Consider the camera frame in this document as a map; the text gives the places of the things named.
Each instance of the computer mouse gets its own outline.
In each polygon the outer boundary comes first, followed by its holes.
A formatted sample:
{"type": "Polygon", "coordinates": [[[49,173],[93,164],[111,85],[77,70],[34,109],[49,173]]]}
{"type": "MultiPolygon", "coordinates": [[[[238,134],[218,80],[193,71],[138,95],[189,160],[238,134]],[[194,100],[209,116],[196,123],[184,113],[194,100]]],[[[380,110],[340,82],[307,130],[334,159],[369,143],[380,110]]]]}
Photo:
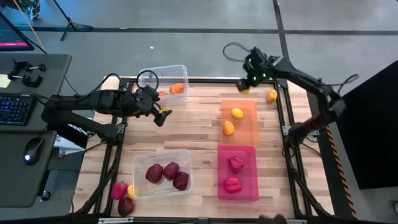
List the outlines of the computer mouse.
{"type": "Polygon", "coordinates": [[[26,165],[34,165],[40,159],[44,139],[32,138],[27,142],[24,149],[24,162],[26,165]]]}

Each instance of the keyboard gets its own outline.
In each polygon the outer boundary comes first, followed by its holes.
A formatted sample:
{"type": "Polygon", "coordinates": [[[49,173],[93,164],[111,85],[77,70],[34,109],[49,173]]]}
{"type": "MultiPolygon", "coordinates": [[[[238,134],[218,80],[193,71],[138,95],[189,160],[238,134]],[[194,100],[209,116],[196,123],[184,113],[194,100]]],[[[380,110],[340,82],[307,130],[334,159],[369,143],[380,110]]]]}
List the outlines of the keyboard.
{"type": "Polygon", "coordinates": [[[26,126],[34,104],[33,95],[0,93],[0,125],[26,126]]]}

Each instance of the pink tray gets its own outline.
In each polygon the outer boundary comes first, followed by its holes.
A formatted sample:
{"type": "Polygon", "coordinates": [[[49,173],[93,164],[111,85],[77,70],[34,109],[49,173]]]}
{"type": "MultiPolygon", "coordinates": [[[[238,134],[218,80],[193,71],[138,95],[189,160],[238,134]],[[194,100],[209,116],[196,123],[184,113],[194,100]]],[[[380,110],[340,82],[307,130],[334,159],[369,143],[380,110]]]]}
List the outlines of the pink tray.
{"type": "Polygon", "coordinates": [[[252,146],[218,146],[218,184],[217,196],[220,200],[239,200],[255,202],[259,200],[259,186],[257,183],[256,150],[252,146]],[[240,157],[244,167],[238,174],[233,174],[228,165],[232,156],[240,157]],[[224,180],[237,177],[242,190],[235,194],[224,190],[224,180]]]}

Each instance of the black panel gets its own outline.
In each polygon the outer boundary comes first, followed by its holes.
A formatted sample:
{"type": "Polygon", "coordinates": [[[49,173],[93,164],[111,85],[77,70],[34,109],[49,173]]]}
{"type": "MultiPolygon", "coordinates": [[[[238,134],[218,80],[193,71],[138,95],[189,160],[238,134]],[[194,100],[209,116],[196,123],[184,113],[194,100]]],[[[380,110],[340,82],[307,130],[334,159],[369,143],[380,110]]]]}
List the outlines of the black panel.
{"type": "Polygon", "coordinates": [[[397,93],[398,61],[343,97],[336,123],[360,189],[398,186],[397,93]]]}

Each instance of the plastic container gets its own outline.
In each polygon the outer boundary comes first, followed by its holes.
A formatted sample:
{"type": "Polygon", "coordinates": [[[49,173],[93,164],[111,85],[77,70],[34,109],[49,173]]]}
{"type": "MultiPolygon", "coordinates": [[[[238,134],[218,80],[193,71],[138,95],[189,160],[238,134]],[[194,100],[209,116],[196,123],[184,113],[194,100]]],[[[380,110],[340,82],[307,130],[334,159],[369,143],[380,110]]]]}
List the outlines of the plastic container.
{"type": "MultiPolygon", "coordinates": [[[[187,101],[187,93],[189,90],[188,72],[184,65],[170,65],[164,67],[145,68],[143,70],[152,70],[159,77],[159,86],[157,91],[165,91],[167,95],[161,96],[158,104],[161,107],[183,105],[187,101]],[[170,94],[170,87],[175,83],[183,83],[185,89],[183,93],[170,94]]],[[[143,73],[138,79],[139,86],[149,85],[152,88],[156,87],[156,78],[153,74],[143,73]]]]}
{"type": "Polygon", "coordinates": [[[217,196],[220,200],[237,200],[255,202],[259,200],[259,186],[257,181],[256,150],[252,146],[218,146],[217,164],[217,196]],[[244,162],[239,173],[232,173],[228,159],[238,156],[244,162]],[[224,190],[224,180],[237,177],[242,185],[242,190],[230,194],[224,190]]]}
{"type": "Polygon", "coordinates": [[[191,154],[186,149],[139,154],[133,159],[133,167],[132,184],[135,189],[133,194],[137,200],[184,195],[193,190],[191,154]],[[176,162],[180,166],[180,171],[189,174],[190,179],[186,190],[175,189],[173,181],[167,180],[164,176],[158,184],[153,184],[145,178],[150,166],[160,164],[164,168],[170,162],[176,162]]]}
{"type": "Polygon", "coordinates": [[[226,136],[221,128],[221,144],[225,146],[258,146],[257,106],[252,100],[223,100],[221,102],[221,126],[225,121],[234,124],[234,134],[226,136]],[[231,110],[239,108],[242,119],[232,117],[231,110]]]}

